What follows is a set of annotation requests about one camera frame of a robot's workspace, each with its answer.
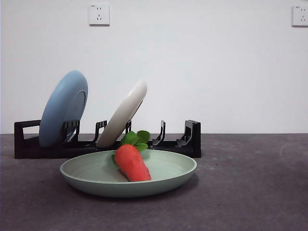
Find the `white plate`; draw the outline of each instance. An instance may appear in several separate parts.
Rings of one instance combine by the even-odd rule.
[[[127,98],[120,104],[103,130],[96,147],[105,148],[114,144],[125,129],[125,124],[133,118],[147,92],[146,83],[139,80]]]
[[[112,162],[116,151],[91,153],[64,162],[60,172],[73,187],[93,195],[140,197],[164,193],[184,184],[194,173],[195,160],[178,153],[144,150],[141,154],[152,180],[129,182]]]

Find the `plate rim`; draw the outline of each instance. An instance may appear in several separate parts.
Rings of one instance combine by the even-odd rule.
[[[113,151],[116,151],[116,150],[108,150],[108,151],[102,151],[102,152],[94,152],[94,153],[89,153],[89,154],[84,154],[84,155],[80,155],[80,156],[76,156],[74,158],[71,158],[67,161],[65,161],[64,163],[61,164],[60,166],[60,172],[63,176],[65,177],[68,177],[68,178],[71,178],[71,179],[74,179],[74,180],[78,180],[78,181],[82,181],[82,182],[88,182],[88,183],[97,183],[97,184],[107,184],[107,185],[119,185],[119,184],[145,184],[145,183],[154,183],[154,182],[161,182],[161,181],[165,181],[165,180],[171,180],[171,179],[175,179],[175,178],[178,178],[178,177],[182,177],[182,176],[185,176],[191,172],[194,172],[195,169],[197,168],[197,162],[192,159],[191,157],[189,156],[186,156],[186,155],[183,155],[183,154],[180,154],[180,153],[175,153],[175,152],[169,152],[169,151],[163,151],[163,150],[155,150],[157,152],[164,152],[164,153],[173,153],[173,154],[177,154],[177,155],[180,155],[180,156],[184,156],[185,158],[188,158],[190,160],[192,160],[193,162],[193,167],[189,170],[189,171],[186,171],[178,176],[175,176],[175,177],[171,177],[171,178],[166,178],[166,179],[162,179],[162,180],[143,180],[143,181],[126,181],[126,182],[115,182],[115,181],[99,181],[99,180],[86,180],[86,179],[82,179],[82,178],[77,178],[77,177],[73,177],[71,175],[68,175],[67,173],[64,172],[63,170],[63,167],[66,163],[68,163],[69,161],[73,160],[73,159],[77,159],[79,157],[82,157],[82,156],[87,156],[87,155],[91,155],[91,154],[96,154],[96,153],[106,153],[106,152],[113,152]]]

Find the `blue plate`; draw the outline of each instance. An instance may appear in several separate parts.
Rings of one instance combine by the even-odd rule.
[[[88,84],[79,71],[71,71],[63,77],[53,90],[39,126],[39,144],[43,148],[52,147],[68,140],[75,129],[68,130],[63,137],[64,122],[80,120],[86,107]]]

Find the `gray floor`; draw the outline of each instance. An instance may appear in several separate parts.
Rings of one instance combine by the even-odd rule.
[[[17,160],[0,138],[2,231],[308,230],[308,134],[203,134],[186,184],[135,199],[79,192],[65,159]]]

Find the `dish rack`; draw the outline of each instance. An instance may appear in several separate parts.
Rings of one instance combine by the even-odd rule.
[[[25,139],[23,128],[39,126],[40,120],[21,121],[14,124],[14,158],[15,159],[39,159],[39,158],[73,158],[76,156],[116,150],[120,146],[120,141],[108,148],[96,147],[96,141],[99,137],[99,130],[105,128],[107,120],[97,122],[95,125],[95,137],[92,141],[80,141],[79,127],[80,121],[68,121],[63,123],[63,138],[67,137],[67,129],[75,128],[75,135],[68,141],[52,147],[41,148],[39,145],[39,137]],[[126,123],[125,133],[131,131],[131,120]],[[166,123],[161,121],[160,134],[156,139],[148,141],[148,149],[163,150],[184,154],[192,158],[201,157],[201,123],[194,120],[185,121],[185,132],[180,139],[168,141],[166,140]]]

